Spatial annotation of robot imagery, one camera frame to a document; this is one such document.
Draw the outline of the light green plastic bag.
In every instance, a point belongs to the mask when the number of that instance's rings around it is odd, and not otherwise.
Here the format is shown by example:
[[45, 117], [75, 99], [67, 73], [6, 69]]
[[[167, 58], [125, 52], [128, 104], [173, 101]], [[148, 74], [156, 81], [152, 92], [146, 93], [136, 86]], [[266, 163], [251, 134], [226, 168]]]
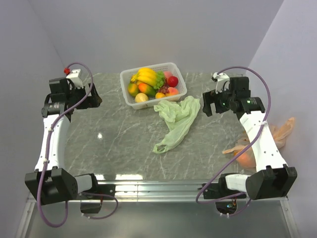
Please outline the light green plastic bag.
[[179, 103], [162, 100], [155, 105], [154, 111], [165, 121], [169, 133], [154, 145], [153, 152], [163, 154], [177, 147], [188, 134], [200, 108], [200, 100], [193, 96], [187, 96]]

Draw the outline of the red apple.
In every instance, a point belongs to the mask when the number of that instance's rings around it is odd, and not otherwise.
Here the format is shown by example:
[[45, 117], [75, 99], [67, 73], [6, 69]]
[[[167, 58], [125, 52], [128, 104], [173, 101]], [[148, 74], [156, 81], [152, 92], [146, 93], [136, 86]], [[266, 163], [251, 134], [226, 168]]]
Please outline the red apple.
[[167, 84], [169, 87], [176, 87], [178, 85], [178, 78], [176, 76], [170, 76], [168, 79], [167, 79]]

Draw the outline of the green grape bunch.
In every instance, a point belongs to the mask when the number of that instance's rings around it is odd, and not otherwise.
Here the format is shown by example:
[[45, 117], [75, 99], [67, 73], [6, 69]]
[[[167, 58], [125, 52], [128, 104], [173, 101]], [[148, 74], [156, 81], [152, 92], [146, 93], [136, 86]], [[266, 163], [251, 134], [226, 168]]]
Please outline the green grape bunch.
[[156, 83], [153, 86], [154, 89], [158, 90], [165, 84], [165, 74], [163, 71], [156, 72]]

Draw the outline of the yellow banana bunch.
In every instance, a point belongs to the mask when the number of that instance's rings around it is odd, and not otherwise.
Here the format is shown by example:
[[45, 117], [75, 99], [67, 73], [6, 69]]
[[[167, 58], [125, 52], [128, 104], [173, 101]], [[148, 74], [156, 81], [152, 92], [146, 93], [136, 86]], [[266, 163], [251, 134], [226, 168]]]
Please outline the yellow banana bunch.
[[150, 68], [141, 68], [130, 79], [131, 83], [136, 83], [137, 81], [155, 87], [157, 85], [157, 73]]

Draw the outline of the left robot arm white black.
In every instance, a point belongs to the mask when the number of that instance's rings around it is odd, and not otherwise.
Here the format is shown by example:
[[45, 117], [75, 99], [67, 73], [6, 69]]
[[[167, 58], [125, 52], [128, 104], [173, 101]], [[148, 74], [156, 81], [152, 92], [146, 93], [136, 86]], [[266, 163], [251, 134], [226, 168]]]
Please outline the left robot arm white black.
[[97, 108], [102, 99], [95, 85], [89, 91], [79, 87], [73, 79], [56, 78], [49, 81], [50, 94], [41, 110], [44, 123], [42, 148], [34, 172], [25, 176], [25, 184], [40, 205], [73, 200], [82, 191], [88, 199], [95, 199], [100, 187], [91, 176], [74, 177], [65, 170], [66, 134], [75, 109]]

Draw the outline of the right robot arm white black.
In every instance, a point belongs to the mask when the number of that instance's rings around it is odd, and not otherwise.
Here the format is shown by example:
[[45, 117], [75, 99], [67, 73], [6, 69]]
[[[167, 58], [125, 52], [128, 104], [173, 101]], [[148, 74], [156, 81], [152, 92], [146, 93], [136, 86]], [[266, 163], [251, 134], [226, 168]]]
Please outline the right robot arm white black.
[[210, 117], [211, 105], [221, 114], [232, 111], [243, 126], [255, 157], [256, 172], [249, 175], [222, 174], [218, 180], [220, 196], [246, 194], [252, 200], [285, 197], [297, 178], [295, 167], [282, 158], [266, 122], [268, 112], [259, 97], [251, 97], [249, 79], [229, 77], [225, 73], [212, 76], [216, 87], [203, 94], [203, 112]]

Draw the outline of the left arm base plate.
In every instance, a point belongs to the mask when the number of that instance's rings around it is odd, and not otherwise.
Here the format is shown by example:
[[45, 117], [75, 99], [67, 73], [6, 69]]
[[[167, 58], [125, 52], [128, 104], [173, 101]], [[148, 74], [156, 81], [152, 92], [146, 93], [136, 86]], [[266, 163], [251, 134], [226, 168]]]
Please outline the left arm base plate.
[[116, 185], [99, 184], [96, 190], [90, 189], [77, 196], [80, 201], [80, 212], [91, 219], [109, 217], [118, 208], [115, 198]]

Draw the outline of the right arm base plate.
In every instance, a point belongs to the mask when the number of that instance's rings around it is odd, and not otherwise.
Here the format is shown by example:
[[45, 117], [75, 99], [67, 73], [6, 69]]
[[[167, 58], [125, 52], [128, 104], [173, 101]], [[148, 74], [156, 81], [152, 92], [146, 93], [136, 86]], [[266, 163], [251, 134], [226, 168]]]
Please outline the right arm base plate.
[[[237, 190], [230, 190], [226, 188], [226, 185], [220, 185], [219, 183], [212, 183], [203, 192], [204, 199], [218, 199], [229, 195], [239, 193]], [[237, 211], [237, 199], [247, 198], [246, 194], [239, 195], [237, 197], [230, 198], [229, 201], [219, 201], [215, 203], [216, 209], [221, 214], [234, 214]]]

